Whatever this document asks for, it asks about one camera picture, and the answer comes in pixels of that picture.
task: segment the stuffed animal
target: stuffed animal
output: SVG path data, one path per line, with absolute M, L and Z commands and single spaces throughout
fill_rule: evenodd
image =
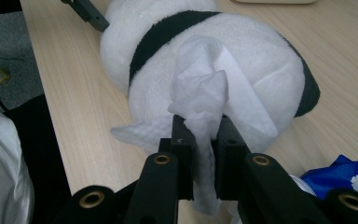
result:
M 314 108 L 319 89 L 305 61 L 275 29 L 218 11 L 214 0 L 114 0 L 101 59 L 128 94 L 133 123 L 117 139 L 157 152 L 180 115 L 198 144 L 194 208 L 219 207 L 211 140 L 223 114 L 248 147 L 263 152 L 291 120 Z

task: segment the gray carpet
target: gray carpet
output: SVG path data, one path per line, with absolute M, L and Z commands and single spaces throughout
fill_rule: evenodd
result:
M 43 94 L 31 40 L 21 11 L 0 14 L 0 67 L 10 74 L 10 80 L 0 84 L 0 99 L 7 109 Z

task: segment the wooden table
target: wooden table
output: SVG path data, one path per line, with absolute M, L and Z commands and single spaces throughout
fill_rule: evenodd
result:
M 109 0 L 91 1 L 103 14 Z M 119 190 L 139 177 L 145 154 L 118 142 L 110 128 L 131 122 L 127 99 L 104 73 L 101 33 L 60 0 L 21 0 L 63 163 L 75 193 L 88 185 Z M 218 0 L 225 12 L 274 26 L 303 55 L 321 88 L 319 104 L 297 118 L 267 151 L 292 175 L 329 165 L 339 154 L 358 160 L 358 1 L 310 5 Z M 228 223 L 181 202 L 180 223 Z

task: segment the blue plastic bag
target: blue plastic bag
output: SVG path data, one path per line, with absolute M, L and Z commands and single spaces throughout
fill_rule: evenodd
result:
M 309 170 L 301 176 L 315 192 L 324 200 L 330 189 L 346 188 L 358 191 L 358 161 L 351 161 L 343 155 L 329 166 Z

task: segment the black metal bracket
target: black metal bracket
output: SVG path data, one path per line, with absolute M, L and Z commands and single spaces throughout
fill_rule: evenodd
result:
M 90 2 L 90 0 L 61 0 L 68 4 L 80 18 L 89 22 L 97 31 L 103 32 L 108 26 L 109 22 L 98 11 L 98 9 Z
M 160 140 L 137 181 L 116 193 L 101 186 L 80 190 L 55 223 L 177 223 L 178 201 L 193 199 L 196 142 L 183 121 L 174 116 L 172 138 Z M 213 151 L 216 195 L 239 202 L 242 223 L 358 223 L 358 192 L 334 189 L 322 201 L 302 191 L 276 160 L 252 153 L 228 117 L 222 118 Z

